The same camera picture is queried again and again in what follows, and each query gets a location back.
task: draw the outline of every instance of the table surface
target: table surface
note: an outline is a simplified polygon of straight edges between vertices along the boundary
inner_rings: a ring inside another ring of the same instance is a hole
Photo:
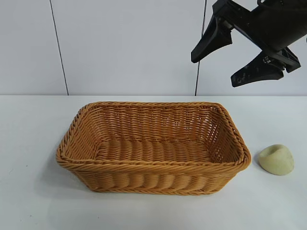
[[[252,163],[213,195],[102,194],[59,167],[55,151],[78,110],[97,101],[221,103]],[[0,227],[5,230],[307,229],[307,97],[0,96]],[[295,169],[257,164],[272,144]]]

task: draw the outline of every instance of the soap bar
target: soap bar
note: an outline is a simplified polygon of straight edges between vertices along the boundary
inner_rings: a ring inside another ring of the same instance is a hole
[[[259,164],[275,175],[286,175],[294,168],[291,151],[285,145],[272,145],[265,148],[258,157]]]

